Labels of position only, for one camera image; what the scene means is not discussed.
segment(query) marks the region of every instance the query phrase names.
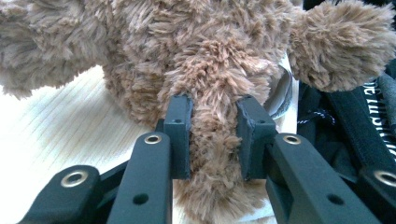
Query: screw hole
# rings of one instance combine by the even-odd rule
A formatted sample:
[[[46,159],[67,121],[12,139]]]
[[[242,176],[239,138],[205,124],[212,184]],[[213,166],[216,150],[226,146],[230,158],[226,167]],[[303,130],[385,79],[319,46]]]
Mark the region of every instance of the screw hole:
[[[149,196],[145,193],[134,196],[134,204],[142,205],[149,200]]]
[[[344,204],[344,200],[343,200],[342,198],[338,197],[338,196],[335,195],[335,194],[329,194],[329,195],[327,195],[327,199],[328,199],[331,203],[334,203],[334,204],[337,204],[337,205],[343,205],[343,204]]]
[[[66,175],[62,181],[61,185],[64,188],[73,188],[82,184],[88,178],[88,173],[83,170],[74,171]]]
[[[289,143],[289,144],[292,144],[292,145],[299,145],[299,144],[301,144],[300,138],[298,138],[298,137],[296,137],[296,136],[293,136],[293,135],[285,135],[285,136],[283,137],[283,140],[284,140],[285,142]]]
[[[157,144],[159,142],[161,142],[161,137],[159,135],[150,135],[148,137],[145,138],[145,143],[147,144]]]
[[[375,171],[375,178],[382,183],[396,188],[396,175],[385,171]]]

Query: black strap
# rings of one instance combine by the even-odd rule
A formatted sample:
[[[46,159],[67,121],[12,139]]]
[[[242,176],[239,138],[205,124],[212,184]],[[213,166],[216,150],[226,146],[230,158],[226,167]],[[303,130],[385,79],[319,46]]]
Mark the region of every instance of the black strap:
[[[362,166],[396,171],[396,163],[370,120],[361,88],[325,93]]]

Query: metal grommet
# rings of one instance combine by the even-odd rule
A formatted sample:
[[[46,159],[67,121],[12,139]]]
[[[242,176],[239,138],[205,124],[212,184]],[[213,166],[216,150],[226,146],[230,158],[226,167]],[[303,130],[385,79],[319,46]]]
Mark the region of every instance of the metal grommet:
[[[83,170],[76,170],[72,173],[66,175],[62,181],[61,185],[64,188],[73,188],[82,184],[88,178],[88,173]]]
[[[396,175],[386,171],[375,171],[375,178],[377,178],[382,183],[396,188]]]
[[[146,144],[157,144],[163,140],[159,135],[153,134],[149,135],[145,138],[145,143]]]
[[[283,136],[283,140],[292,145],[300,145],[301,139],[294,135],[285,135]]]

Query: black plastic bar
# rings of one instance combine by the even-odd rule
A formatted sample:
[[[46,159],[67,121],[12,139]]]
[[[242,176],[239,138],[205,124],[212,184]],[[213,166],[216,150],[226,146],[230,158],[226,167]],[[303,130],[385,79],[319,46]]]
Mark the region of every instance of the black plastic bar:
[[[128,161],[112,168],[111,170],[100,175],[100,190],[103,192],[103,199],[96,207],[96,212],[92,223],[106,223],[110,214],[111,207],[117,197],[119,185],[125,172]]]
[[[136,140],[107,224],[172,223],[170,160],[166,134]]]
[[[275,137],[265,163],[267,191],[278,223],[379,223],[303,137]]]
[[[238,101],[237,107],[236,134],[242,138],[239,149],[242,177],[245,180],[264,179],[266,172],[262,158],[266,145],[272,144],[277,134],[276,124],[252,96]]]
[[[40,191],[20,223],[91,223],[102,198],[99,181],[99,172],[91,166],[62,170]]]
[[[157,125],[155,126],[155,132],[163,133],[163,123],[165,119],[158,119]]]
[[[382,223],[396,223],[395,170],[364,167],[355,191]]]
[[[163,122],[163,132],[171,139],[173,179],[190,178],[191,111],[190,98],[185,95],[173,96]]]

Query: brown teddy bear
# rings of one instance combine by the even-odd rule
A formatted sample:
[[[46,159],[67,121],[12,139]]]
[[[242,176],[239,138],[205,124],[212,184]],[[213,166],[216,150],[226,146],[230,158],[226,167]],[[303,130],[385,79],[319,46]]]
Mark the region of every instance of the brown teddy bear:
[[[264,195],[241,176],[235,102],[264,104],[285,54],[322,91],[362,85],[394,58],[393,16],[359,1],[303,11],[289,0],[0,0],[0,84],[21,98],[100,64],[129,117],[151,126],[187,94],[191,179],[175,181],[176,199],[192,219],[230,223]]]

